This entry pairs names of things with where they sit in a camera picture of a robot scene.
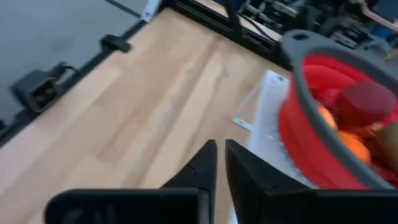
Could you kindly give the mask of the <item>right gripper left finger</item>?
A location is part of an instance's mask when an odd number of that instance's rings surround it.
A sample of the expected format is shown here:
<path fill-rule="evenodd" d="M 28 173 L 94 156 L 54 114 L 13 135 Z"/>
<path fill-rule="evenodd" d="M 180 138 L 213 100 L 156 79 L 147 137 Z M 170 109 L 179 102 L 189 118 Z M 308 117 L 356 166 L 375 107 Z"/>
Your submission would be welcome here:
<path fill-rule="evenodd" d="M 217 145 L 208 140 L 158 189 L 71 189 L 52 197 L 45 224 L 213 224 Z"/>

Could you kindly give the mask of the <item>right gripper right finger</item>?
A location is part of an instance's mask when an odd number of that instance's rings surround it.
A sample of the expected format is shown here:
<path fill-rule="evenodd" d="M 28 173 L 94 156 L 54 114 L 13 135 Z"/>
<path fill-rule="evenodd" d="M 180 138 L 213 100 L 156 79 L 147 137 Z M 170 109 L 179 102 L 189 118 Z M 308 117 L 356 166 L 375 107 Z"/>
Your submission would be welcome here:
<path fill-rule="evenodd" d="M 398 224 L 398 190 L 311 189 L 232 139 L 225 153 L 239 224 Z"/>

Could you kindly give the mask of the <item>red collapsible colander bowl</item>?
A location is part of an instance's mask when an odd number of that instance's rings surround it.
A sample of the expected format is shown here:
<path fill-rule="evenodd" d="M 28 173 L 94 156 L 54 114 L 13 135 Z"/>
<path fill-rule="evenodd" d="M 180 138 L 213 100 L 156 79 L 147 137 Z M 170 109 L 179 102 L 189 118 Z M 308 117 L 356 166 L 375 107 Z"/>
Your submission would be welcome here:
<path fill-rule="evenodd" d="M 279 111 L 279 133 L 295 165 L 322 189 L 392 189 L 338 139 L 311 91 L 376 82 L 398 97 L 398 78 L 381 63 L 307 30 L 286 32 L 280 45 L 292 77 Z"/>

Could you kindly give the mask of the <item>orange tangerine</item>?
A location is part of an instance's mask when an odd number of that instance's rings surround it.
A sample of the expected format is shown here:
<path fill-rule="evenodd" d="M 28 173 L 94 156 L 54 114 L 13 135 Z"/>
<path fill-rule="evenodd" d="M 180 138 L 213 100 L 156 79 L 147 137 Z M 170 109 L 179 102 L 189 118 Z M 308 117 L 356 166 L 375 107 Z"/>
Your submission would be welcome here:
<path fill-rule="evenodd" d="M 362 143 L 361 139 L 346 131 L 338 131 L 337 135 L 340 141 L 364 164 L 371 164 L 371 153 L 368 148 Z"/>

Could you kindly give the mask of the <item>brown kiwi fruit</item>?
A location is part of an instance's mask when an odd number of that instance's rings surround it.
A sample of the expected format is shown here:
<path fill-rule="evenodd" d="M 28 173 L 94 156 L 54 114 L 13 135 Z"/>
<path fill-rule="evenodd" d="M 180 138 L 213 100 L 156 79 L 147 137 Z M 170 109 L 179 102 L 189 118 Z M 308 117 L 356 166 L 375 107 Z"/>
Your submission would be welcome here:
<path fill-rule="evenodd" d="M 385 162 L 398 173 L 398 122 L 383 127 L 376 134 L 379 153 Z"/>

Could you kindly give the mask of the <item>dark red pomegranate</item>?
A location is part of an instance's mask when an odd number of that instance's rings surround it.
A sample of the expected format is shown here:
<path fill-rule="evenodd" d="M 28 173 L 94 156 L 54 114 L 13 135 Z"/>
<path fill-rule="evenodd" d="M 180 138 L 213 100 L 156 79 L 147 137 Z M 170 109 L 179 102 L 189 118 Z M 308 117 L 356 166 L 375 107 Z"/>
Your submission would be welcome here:
<path fill-rule="evenodd" d="M 347 127 L 365 127 L 392 114 L 397 103 L 393 92 L 375 82 L 355 83 L 337 96 L 338 121 Z"/>

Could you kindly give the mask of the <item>white perforated shelf riser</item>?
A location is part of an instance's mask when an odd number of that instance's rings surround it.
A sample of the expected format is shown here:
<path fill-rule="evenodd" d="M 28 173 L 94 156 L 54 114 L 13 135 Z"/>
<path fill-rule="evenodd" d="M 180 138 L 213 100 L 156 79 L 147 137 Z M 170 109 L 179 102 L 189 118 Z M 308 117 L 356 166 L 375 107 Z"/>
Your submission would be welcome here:
<path fill-rule="evenodd" d="M 317 188 L 295 166 L 280 139 L 278 113 L 288 87 L 288 78 L 266 71 L 262 81 L 239 104 L 233 122 L 250 132 L 246 149 L 289 177 Z"/>

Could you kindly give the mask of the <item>silver label plate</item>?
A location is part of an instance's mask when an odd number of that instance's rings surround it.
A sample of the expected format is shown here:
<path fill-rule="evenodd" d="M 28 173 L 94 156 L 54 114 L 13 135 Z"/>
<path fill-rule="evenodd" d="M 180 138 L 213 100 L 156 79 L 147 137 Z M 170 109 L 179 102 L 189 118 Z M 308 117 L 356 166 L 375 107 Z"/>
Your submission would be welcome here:
<path fill-rule="evenodd" d="M 143 12 L 141 19 L 146 22 L 150 22 L 156 15 L 163 0 L 148 0 Z"/>

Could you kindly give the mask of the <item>wooden workbench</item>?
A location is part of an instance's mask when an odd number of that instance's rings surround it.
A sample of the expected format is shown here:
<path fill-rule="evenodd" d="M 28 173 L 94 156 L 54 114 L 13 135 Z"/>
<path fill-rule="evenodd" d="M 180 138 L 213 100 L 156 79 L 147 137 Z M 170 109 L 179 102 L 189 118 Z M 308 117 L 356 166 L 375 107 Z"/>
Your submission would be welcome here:
<path fill-rule="evenodd" d="M 377 15 L 376 13 L 372 12 L 366 3 L 365 0 L 358 0 L 360 5 L 361 12 L 368 18 L 380 23 L 381 25 L 389 28 L 390 30 L 398 33 L 398 23 L 390 22 L 387 19 Z"/>

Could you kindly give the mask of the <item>black frame clamp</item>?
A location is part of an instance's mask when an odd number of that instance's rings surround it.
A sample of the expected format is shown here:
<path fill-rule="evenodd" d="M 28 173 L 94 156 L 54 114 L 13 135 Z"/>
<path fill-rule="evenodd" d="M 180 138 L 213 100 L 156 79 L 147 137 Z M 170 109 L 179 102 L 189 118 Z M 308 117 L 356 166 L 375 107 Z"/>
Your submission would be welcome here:
<path fill-rule="evenodd" d="M 107 34 L 100 40 L 100 45 L 102 49 L 118 50 L 123 53 L 127 53 L 131 50 L 131 45 L 121 37 Z"/>

